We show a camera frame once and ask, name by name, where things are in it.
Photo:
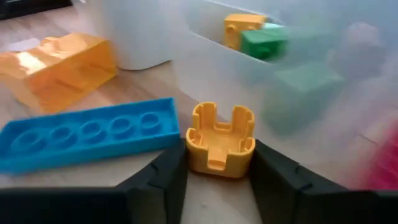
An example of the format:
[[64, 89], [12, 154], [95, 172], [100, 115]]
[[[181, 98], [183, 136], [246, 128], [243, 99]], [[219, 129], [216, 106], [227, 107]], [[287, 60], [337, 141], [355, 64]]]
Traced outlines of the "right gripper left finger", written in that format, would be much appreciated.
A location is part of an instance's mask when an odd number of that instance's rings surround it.
[[127, 220], [123, 224], [180, 224], [186, 187], [185, 141], [179, 139], [116, 186], [124, 194]]

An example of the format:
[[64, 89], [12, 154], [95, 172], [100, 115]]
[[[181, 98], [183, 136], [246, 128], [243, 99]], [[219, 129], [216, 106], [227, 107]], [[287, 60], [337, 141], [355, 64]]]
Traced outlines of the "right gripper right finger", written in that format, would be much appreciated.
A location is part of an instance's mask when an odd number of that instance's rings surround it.
[[260, 140], [250, 164], [250, 183], [264, 224], [340, 224], [343, 188]]

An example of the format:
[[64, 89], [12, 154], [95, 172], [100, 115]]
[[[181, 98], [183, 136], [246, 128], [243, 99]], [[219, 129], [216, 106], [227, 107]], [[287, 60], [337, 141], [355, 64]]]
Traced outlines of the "small yellow rounded brick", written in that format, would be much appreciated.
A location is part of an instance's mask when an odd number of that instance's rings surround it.
[[247, 107], [235, 105], [229, 123], [217, 120], [214, 102], [197, 104], [193, 126], [185, 140], [191, 170], [222, 177], [241, 178], [248, 171], [256, 147], [255, 117]]

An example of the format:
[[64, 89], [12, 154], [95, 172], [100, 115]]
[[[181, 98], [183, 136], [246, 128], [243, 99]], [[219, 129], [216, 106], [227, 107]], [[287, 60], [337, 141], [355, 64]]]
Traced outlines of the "long blue plate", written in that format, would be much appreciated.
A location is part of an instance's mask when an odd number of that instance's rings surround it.
[[173, 98], [14, 120], [0, 131], [0, 174], [152, 151], [179, 138]]

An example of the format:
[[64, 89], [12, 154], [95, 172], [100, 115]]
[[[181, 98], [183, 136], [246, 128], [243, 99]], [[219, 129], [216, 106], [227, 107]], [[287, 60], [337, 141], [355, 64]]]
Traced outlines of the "red studded brick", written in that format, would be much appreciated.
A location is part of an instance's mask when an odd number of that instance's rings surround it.
[[364, 187], [371, 190], [398, 190], [398, 121], [376, 154]]

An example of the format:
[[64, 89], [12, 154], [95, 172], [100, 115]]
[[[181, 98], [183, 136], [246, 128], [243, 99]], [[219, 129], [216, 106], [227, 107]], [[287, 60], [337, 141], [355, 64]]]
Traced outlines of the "lime green studded brick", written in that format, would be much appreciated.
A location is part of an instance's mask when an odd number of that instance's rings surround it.
[[299, 132], [322, 117], [344, 82], [324, 63], [278, 69], [266, 89], [262, 117], [275, 134]]

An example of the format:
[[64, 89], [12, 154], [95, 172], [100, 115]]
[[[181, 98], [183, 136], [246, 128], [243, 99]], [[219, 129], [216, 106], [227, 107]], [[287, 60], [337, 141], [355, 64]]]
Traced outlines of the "small dark green brick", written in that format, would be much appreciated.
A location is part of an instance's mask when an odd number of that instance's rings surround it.
[[288, 39], [283, 28], [245, 30], [241, 33], [240, 50], [259, 60], [275, 60], [285, 54]]

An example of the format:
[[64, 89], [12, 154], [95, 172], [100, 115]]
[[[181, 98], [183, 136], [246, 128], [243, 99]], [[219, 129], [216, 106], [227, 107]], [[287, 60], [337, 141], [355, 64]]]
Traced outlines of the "yellow toy block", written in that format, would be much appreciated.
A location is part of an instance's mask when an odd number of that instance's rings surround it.
[[111, 42], [84, 33], [47, 37], [25, 51], [0, 53], [0, 81], [23, 104], [58, 113], [117, 74]]

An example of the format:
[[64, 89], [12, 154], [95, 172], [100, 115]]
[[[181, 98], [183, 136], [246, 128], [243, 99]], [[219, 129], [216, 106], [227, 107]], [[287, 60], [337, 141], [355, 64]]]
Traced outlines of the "light blue brick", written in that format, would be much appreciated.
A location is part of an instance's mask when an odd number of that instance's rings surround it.
[[282, 29], [282, 28], [284, 28], [283, 25], [266, 22], [263, 24], [261, 29], [262, 30], [272, 30], [272, 29]]

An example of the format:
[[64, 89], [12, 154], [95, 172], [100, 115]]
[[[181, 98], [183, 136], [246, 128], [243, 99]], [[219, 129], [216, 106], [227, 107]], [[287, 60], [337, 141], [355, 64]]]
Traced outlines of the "yellow four-stud brick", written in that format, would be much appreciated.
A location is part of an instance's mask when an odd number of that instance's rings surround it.
[[224, 19], [224, 45], [240, 50], [241, 32], [259, 30], [267, 20], [267, 16], [260, 14], [229, 14]]

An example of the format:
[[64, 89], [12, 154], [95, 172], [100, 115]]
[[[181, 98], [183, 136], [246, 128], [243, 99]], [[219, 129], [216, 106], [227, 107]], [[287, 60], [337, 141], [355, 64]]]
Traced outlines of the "clear plastic bin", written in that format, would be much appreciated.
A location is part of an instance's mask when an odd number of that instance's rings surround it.
[[[341, 185], [366, 189], [376, 154], [398, 121], [398, 0], [189, 0], [184, 8], [198, 42], [174, 61], [187, 95], [216, 102], [224, 118], [234, 105], [247, 106], [262, 142]], [[226, 47], [229, 14], [265, 15], [283, 25], [285, 54], [259, 60]], [[262, 111], [274, 72], [313, 62], [342, 76], [342, 89], [307, 128], [273, 133]]]

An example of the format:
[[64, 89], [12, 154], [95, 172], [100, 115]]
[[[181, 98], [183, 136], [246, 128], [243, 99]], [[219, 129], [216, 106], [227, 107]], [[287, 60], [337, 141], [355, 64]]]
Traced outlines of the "white plastic bin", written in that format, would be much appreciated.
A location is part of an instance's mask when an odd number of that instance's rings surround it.
[[189, 0], [87, 0], [95, 31], [109, 39], [118, 67], [145, 70], [192, 54], [198, 42], [188, 31]]

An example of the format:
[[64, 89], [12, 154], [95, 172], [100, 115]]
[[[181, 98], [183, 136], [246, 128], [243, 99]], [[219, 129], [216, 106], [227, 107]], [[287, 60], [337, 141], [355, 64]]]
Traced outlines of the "black aluminium frame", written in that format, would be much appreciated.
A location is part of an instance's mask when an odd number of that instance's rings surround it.
[[0, 21], [71, 5], [71, 0], [0, 0]]

